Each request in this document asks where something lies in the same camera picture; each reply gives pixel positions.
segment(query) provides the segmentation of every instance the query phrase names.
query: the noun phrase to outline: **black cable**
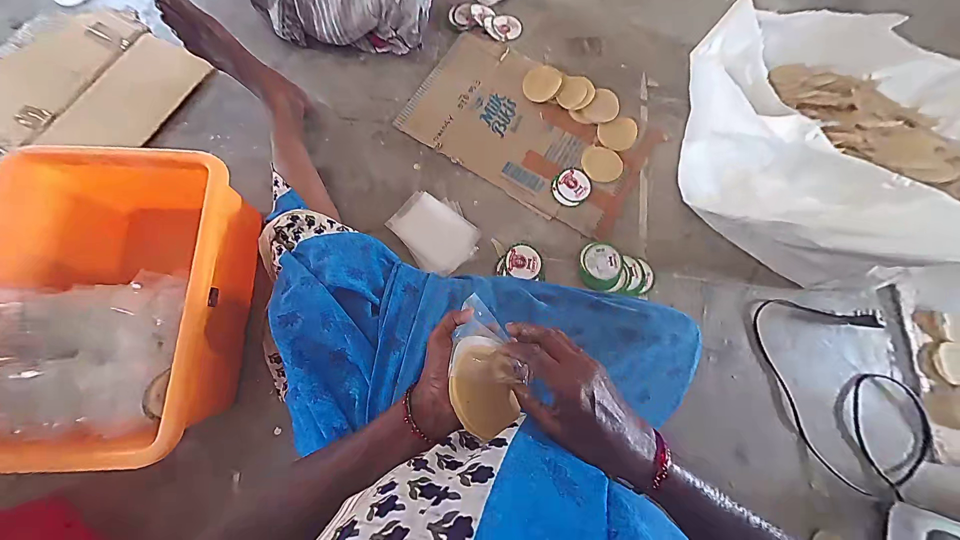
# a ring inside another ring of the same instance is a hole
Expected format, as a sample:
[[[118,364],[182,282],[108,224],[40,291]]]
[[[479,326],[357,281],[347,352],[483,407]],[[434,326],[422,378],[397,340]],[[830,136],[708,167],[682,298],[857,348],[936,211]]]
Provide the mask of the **black cable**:
[[[795,302],[782,299],[773,299],[767,300],[760,304],[759,307],[754,311],[754,320],[753,320],[753,331],[754,338],[756,339],[757,347],[760,350],[760,356],[763,361],[767,364],[767,367],[770,368],[770,371],[774,374],[774,377],[777,379],[777,383],[780,385],[780,391],[783,397],[786,398],[787,404],[790,406],[790,412],[793,415],[793,423],[797,427],[797,434],[800,436],[801,440],[804,441],[807,449],[810,450],[810,453],[816,457],[817,461],[820,461],[820,464],[823,465],[831,474],[840,479],[843,483],[847,484],[850,489],[866,495],[868,497],[877,497],[876,494],[863,489],[862,487],[854,484],[852,481],[840,474],[832,465],[830,465],[827,460],[823,457],[822,454],[813,446],[813,443],[810,441],[809,436],[806,433],[804,424],[800,417],[800,411],[797,408],[797,402],[793,399],[793,394],[790,392],[790,388],[786,385],[786,380],[783,379],[783,375],[780,373],[780,370],[777,369],[777,365],[774,364],[773,360],[770,358],[770,355],[767,353],[766,347],[763,346],[763,339],[760,336],[760,313],[771,304],[779,304],[781,306],[792,307],[794,309],[799,309],[801,311],[806,311],[808,313],[814,313],[820,317],[826,317],[833,322],[846,324],[851,326],[858,327],[869,327],[869,328],[883,328],[883,322],[878,318],[874,313],[855,313],[853,315],[843,315],[837,313],[830,313],[828,311],[821,311],[820,309],[814,309],[813,307],[801,306]],[[870,453],[870,450],[867,448],[866,439],[863,436],[863,429],[860,424],[860,418],[862,415],[862,400],[860,397],[860,388],[863,386],[863,383],[867,380],[885,380],[891,382],[902,390],[910,401],[913,403],[913,406],[917,409],[917,413],[920,415],[921,419],[921,447],[920,451],[917,452],[916,457],[913,459],[913,462],[907,468],[906,472],[899,479],[891,479],[880,466],[876,463],[874,456]],[[896,380],[892,377],[881,375],[879,373],[862,373],[853,380],[853,433],[856,436],[856,443],[859,447],[860,452],[863,453],[864,458],[867,460],[867,464],[870,465],[874,473],[876,473],[883,481],[890,486],[893,490],[894,496],[898,501],[903,501],[903,496],[900,493],[900,488],[906,484],[910,479],[912,479],[917,471],[920,469],[920,466],[924,463],[926,455],[929,453],[930,448],[933,446],[933,430],[930,427],[930,420],[926,416],[926,410],[924,409],[923,402],[920,397],[914,393],[908,386]]]

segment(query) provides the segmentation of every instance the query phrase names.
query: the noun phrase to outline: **red bangle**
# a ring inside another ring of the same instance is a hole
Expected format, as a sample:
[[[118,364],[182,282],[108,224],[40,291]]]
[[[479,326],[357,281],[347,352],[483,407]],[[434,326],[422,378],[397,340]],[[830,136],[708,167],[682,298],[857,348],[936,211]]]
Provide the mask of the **red bangle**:
[[[673,465],[673,454],[670,453],[670,448],[666,446],[666,441],[663,440],[663,435],[659,431],[654,430],[654,437],[657,440],[657,451],[654,454],[654,465],[657,466],[657,471],[654,473],[654,489],[660,489],[663,485],[663,481],[666,480],[667,476],[670,474],[670,466]]]
[[[410,409],[410,395],[413,393],[414,386],[416,385],[416,383],[411,385],[403,394],[403,421],[407,423],[407,426],[410,426],[410,431],[412,431],[413,434],[418,438],[422,439],[423,442],[429,444],[430,446],[437,446],[440,444],[440,442],[428,437],[423,430],[417,427],[417,423],[414,422],[414,413]]]
[[[670,449],[666,446],[666,441],[663,440],[663,435],[661,435],[657,430],[654,430],[654,440],[656,441],[657,449],[654,451],[655,469],[654,481],[651,483],[651,487],[653,489],[660,489],[660,487],[663,486],[663,482],[670,474],[670,467],[673,465],[673,454],[670,453]],[[611,476],[610,479],[638,495],[645,495],[642,489],[629,483],[626,479],[613,476]]]

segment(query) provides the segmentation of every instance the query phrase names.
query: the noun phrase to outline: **orange plastic tub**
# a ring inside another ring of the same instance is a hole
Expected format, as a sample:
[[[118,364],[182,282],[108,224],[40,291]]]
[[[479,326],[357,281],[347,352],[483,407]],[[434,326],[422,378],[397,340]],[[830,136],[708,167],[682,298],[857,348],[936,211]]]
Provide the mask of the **orange plastic tub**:
[[[116,284],[189,272],[157,427],[23,442],[0,433],[0,473],[135,469],[236,396],[260,216],[202,152],[37,146],[0,160],[0,287]]]

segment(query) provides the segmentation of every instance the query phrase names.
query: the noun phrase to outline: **cardboard box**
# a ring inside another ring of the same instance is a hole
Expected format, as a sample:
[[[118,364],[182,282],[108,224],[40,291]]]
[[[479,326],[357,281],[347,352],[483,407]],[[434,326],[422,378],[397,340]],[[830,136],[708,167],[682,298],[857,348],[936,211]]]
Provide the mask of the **cardboard box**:
[[[579,124],[566,110],[523,96],[526,73],[537,61],[507,44],[464,33],[394,121],[394,126],[499,186],[547,219],[558,218],[586,236],[605,238],[625,196],[640,183],[653,146],[665,140],[644,130],[623,153],[624,173],[611,184],[593,184],[576,208],[551,194],[553,179],[579,167],[596,138],[596,126]]]
[[[140,146],[213,70],[125,12],[61,16],[0,58],[0,155],[27,144]]]

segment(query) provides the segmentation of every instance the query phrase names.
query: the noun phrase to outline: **woman's arm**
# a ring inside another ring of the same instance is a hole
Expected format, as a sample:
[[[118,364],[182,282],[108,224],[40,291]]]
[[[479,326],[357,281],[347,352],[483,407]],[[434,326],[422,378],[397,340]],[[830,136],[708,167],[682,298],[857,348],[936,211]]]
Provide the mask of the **woman's arm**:
[[[430,334],[423,373],[411,395],[417,426],[434,440],[443,440],[460,427],[450,405],[446,374],[450,335],[468,318],[469,311],[451,311]],[[430,449],[403,417],[403,405],[394,404],[361,430],[298,460],[269,486],[241,495],[201,538],[314,540],[348,497]]]
[[[542,404],[523,385],[515,387],[516,396],[559,444],[608,476],[642,490],[691,540],[790,538],[679,465],[672,465],[655,489],[653,429],[623,400],[604,367],[561,331],[526,324],[508,325],[508,330],[517,343],[506,345],[505,351],[533,368],[535,377],[553,392],[554,404]]]

